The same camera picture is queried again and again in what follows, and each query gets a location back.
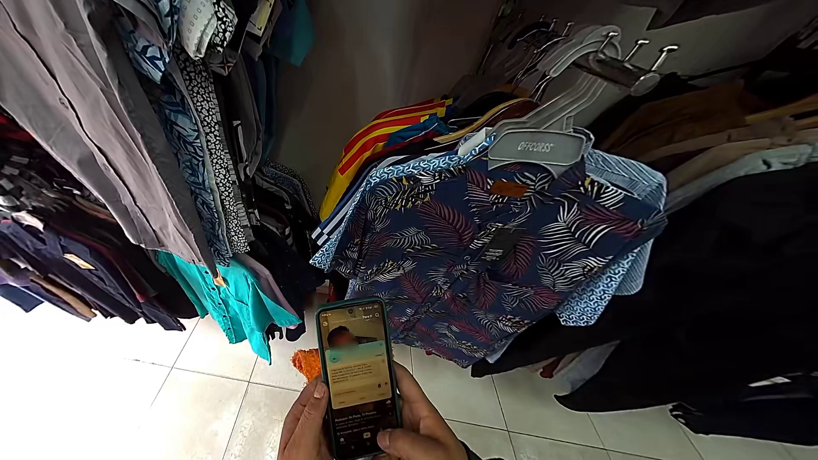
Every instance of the smartphone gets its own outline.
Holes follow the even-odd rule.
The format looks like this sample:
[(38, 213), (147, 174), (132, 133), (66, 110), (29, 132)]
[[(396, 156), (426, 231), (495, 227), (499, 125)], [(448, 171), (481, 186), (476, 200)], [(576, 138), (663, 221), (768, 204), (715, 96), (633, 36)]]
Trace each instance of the smartphone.
[(337, 460), (381, 453), (378, 432), (400, 427), (384, 302), (345, 300), (315, 313), (321, 372), (330, 389), (326, 417)]

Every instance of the brown label patch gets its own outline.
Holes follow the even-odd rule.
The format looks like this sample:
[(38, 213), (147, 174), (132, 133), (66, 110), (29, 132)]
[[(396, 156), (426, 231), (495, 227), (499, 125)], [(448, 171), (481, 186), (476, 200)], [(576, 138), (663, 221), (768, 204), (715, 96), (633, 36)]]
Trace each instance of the brown label patch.
[(528, 185), (524, 183), (495, 181), (488, 189), (495, 195), (511, 196), (512, 198), (522, 198), (528, 190)]

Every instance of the navy blue shirt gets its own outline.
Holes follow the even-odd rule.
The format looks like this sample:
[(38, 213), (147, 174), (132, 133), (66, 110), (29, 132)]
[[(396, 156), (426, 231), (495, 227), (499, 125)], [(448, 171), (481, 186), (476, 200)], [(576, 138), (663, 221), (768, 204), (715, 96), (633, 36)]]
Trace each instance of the navy blue shirt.
[(661, 210), (589, 178), (530, 163), (387, 178), (354, 210), (332, 268), (349, 297), (377, 295), (392, 339), (466, 367), (655, 237)]
[[(141, 317), (139, 301), (128, 283), (99, 254), (78, 242), (45, 227), (35, 236), (17, 222), (0, 222), (0, 257), (20, 257), (41, 276), (54, 275), (80, 295), (108, 310), (108, 313), (134, 323)], [(64, 254), (76, 255), (93, 268), (80, 268)]]

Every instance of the blue patterned shirt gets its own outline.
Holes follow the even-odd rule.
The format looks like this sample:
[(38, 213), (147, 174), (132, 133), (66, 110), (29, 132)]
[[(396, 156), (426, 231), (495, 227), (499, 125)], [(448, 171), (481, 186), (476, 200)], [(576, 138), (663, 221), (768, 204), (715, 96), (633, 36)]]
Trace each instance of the blue patterned shirt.
[(384, 299), (394, 341), (464, 367), (664, 224), (661, 210), (587, 177), (584, 161), (558, 178), (529, 163), (489, 170), (492, 140), (375, 171), (344, 232), (313, 258), (350, 278), (350, 297)]

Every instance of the orange cloth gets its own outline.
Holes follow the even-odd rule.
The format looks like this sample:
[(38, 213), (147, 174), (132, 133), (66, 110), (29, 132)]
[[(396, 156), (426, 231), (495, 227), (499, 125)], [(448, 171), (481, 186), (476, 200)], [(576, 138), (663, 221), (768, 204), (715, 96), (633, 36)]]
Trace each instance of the orange cloth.
[(317, 348), (309, 350), (296, 350), (293, 353), (293, 367), (301, 372), (301, 375), (311, 381), (315, 377), (321, 375), (321, 355), (318, 354)]

